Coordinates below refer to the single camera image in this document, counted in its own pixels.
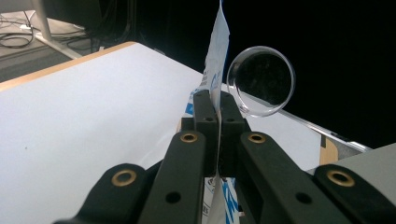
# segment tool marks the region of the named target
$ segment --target brass screw hole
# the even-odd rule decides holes
[[[263,143],[265,142],[265,137],[262,134],[253,133],[248,137],[248,140],[254,143]]]
[[[185,143],[192,143],[195,142],[198,139],[198,135],[194,133],[185,133],[180,136],[181,141]]]
[[[352,187],[355,185],[355,180],[347,173],[337,170],[330,170],[327,172],[327,177],[336,185],[342,187]]]
[[[113,175],[111,183],[117,187],[128,186],[136,180],[137,174],[133,170],[121,170]]]

